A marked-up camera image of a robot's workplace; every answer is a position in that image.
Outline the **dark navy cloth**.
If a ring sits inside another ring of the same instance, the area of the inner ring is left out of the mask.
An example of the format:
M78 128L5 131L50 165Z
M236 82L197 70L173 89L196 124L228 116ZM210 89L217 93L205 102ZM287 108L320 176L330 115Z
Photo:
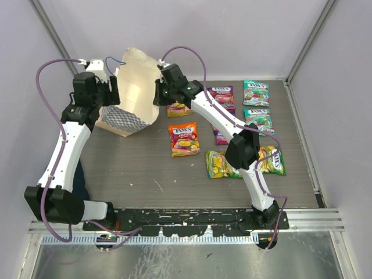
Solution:
M85 184L84 170L80 161L78 161L74 173L72 194L83 200L90 200L90 195Z

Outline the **purple snack packet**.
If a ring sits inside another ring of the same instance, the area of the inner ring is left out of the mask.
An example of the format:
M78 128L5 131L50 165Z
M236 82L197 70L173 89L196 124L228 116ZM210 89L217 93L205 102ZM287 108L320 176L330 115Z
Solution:
M228 141L225 139L222 133L215 126L212 126L212 129L216 140L216 145L228 145Z
M233 87L231 85L223 87L209 87L208 91L211 96L226 110L235 110Z

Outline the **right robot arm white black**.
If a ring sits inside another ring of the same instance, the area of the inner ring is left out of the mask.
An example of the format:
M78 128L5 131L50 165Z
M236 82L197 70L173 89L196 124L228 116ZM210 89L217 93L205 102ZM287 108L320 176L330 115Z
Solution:
M246 125L213 99L197 80L188 81L177 64L159 62L160 77L155 81L154 105L174 102L186 105L216 127L228 141L225 158L242 176L251 196L253 216L260 227L277 224L281 210L270 193L259 163L258 128Z

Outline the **orange snack packet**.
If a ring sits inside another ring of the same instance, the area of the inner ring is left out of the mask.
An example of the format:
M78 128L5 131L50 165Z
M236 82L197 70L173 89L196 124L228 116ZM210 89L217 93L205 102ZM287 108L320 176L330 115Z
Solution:
M193 110L187 107L185 104L175 102L167 106L167 117L181 117L193 114Z
M196 155L200 152L196 122L170 125L168 132L172 157Z

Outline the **green snack packet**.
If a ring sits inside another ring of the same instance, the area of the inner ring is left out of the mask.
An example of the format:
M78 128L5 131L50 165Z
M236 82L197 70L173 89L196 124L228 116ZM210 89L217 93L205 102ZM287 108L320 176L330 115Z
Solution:
M225 152L207 151L206 168L209 178L242 178L225 157Z
M259 159L268 157L277 151L278 146L261 146L259 151ZM281 152L273 157L270 157L260 163L262 173L277 174L286 176L284 158Z

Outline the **teal mint candy packet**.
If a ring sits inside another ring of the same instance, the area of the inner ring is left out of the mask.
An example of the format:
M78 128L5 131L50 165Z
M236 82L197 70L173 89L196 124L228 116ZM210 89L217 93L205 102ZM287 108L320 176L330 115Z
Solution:
M266 83L244 80L244 100L246 106L269 107L269 88Z

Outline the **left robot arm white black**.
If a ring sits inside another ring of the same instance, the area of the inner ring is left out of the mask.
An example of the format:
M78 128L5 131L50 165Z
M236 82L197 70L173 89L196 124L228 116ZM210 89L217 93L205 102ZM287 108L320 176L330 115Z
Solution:
M28 186L24 197L37 220L78 224L81 221L115 222L110 202L92 201L86 191L77 191L74 182L83 147L94 129L103 106L120 103L116 76L102 82L92 72L76 74L70 103L62 112L63 131L46 171L37 185Z

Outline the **blue checkered paper bag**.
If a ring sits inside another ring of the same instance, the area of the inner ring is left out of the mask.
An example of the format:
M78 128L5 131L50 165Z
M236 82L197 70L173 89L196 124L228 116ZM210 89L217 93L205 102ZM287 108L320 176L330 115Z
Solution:
M102 107L95 126L128 137L159 116L160 107L153 100L160 71L157 60L134 47L125 51L123 59L126 64L116 71L120 104Z

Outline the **teal white snack packet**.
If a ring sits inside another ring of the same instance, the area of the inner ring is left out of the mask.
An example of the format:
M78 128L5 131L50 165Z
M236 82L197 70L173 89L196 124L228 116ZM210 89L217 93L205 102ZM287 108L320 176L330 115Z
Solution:
M255 124L260 131L275 134L269 109L244 109L245 123Z

